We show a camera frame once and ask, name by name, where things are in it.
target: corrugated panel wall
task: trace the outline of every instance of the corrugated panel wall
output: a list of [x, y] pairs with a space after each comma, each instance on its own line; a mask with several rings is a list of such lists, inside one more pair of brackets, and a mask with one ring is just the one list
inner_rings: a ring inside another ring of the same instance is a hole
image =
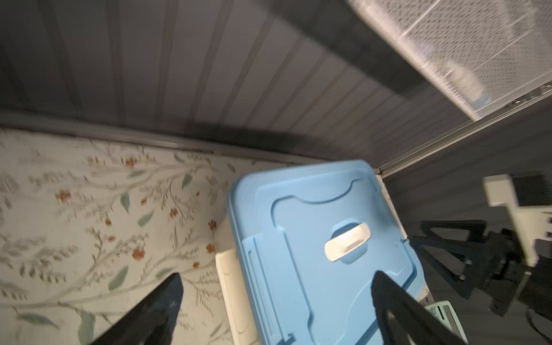
[[340, 0], [7, 0], [3, 107], [385, 162], [468, 121]]
[[[483, 219], [490, 230], [512, 229], [505, 208], [487, 206], [482, 179], [540, 171], [552, 182], [551, 109], [549, 97], [386, 178], [406, 232], [420, 234], [421, 220]], [[449, 230], [445, 235], [459, 234]], [[431, 267], [424, 264], [424, 269], [435, 300], [452, 302], [470, 344], [545, 344], [527, 324], [522, 305], [516, 303], [500, 318], [487, 310], [486, 295], [476, 293], [465, 301]], [[550, 333], [550, 322], [539, 322]]]

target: blue storage box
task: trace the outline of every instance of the blue storage box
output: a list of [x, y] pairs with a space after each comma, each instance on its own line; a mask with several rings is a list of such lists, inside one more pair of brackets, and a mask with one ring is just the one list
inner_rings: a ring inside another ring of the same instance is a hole
[[420, 261], [364, 161], [249, 174], [228, 214], [263, 345], [381, 344], [374, 273], [422, 291]]

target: orange flower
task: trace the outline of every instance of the orange flower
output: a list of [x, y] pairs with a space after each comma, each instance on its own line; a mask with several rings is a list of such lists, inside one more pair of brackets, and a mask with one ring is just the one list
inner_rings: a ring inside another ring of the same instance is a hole
[[134, 165], [137, 163], [138, 161], [136, 160], [136, 158], [134, 157], [129, 157], [125, 160], [125, 165], [129, 168], [134, 168]]
[[214, 219], [211, 219], [209, 222], [209, 227], [211, 228], [211, 231], [214, 231], [216, 229], [216, 221]]
[[134, 249], [134, 251], [132, 252], [132, 257], [134, 258], [134, 260], [136, 261], [140, 261], [144, 258], [144, 255], [146, 255], [146, 252], [141, 249], [141, 248], [136, 248]]
[[56, 193], [56, 199], [62, 204], [67, 204], [68, 200], [71, 198], [71, 193], [66, 190], [60, 189], [59, 193]]

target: black cable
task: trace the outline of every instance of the black cable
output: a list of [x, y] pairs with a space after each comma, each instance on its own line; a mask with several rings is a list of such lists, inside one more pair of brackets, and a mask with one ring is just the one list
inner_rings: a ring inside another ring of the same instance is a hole
[[529, 325], [532, 329], [535, 330], [536, 333], [539, 333], [540, 336], [546, 341], [548, 345], [552, 345], [552, 339], [550, 339], [547, 335], [545, 335], [543, 332], [539, 331], [539, 329], [535, 326], [533, 323], [533, 316], [530, 313], [531, 308], [527, 308], [525, 311], [525, 317], [527, 318], [527, 322], [529, 322]]

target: gray wall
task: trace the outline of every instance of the gray wall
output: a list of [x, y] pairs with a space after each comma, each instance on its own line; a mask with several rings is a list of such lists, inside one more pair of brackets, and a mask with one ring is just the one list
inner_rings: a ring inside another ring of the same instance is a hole
[[[552, 182], [551, 144], [552, 97], [548, 97], [391, 175], [385, 183], [409, 235], [420, 234], [421, 220], [483, 219], [490, 230], [512, 229], [505, 208], [487, 206], [482, 179], [540, 171]], [[458, 231], [444, 231], [444, 235], [459, 239]], [[449, 259], [447, 254], [437, 255]], [[476, 293], [465, 301], [431, 267], [424, 264], [424, 271], [435, 299], [453, 304], [470, 344], [544, 344], [527, 324], [522, 305], [513, 305], [500, 318], [487, 310], [486, 295]], [[550, 336], [550, 322], [537, 322]]]
[[0, 105], [373, 166], [469, 120], [339, 0], [4, 0]]

